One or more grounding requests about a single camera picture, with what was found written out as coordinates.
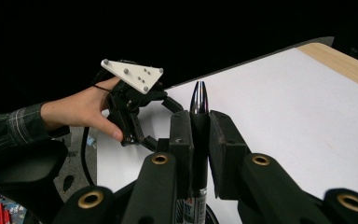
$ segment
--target silver pen tip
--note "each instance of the silver pen tip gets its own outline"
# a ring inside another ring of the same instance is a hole
[[[190,112],[193,112],[194,114],[209,113],[208,95],[206,93],[205,83],[203,81],[197,81],[193,92],[193,97],[191,99]]]

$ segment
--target white tabletop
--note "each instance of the white tabletop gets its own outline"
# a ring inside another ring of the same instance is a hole
[[[306,192],[358,192],[358,84],[298,49],[203,77],[209,108],[231,116],[252,152],[270,155]],[[185,109],[198,80],[167,90]],[[145,136],[168,138],[171,112],[160,102],[141,108]],[[97,184],[116,191],[139,174],[148,151],[98,134]],[[241,223],[237,202],[207,204],[220,223]]]

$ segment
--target shirt sleeve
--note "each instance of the shirt sleeve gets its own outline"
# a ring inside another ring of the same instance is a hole
[[[51,139],[40,115],[42,104],[0,114],[0,151]]]

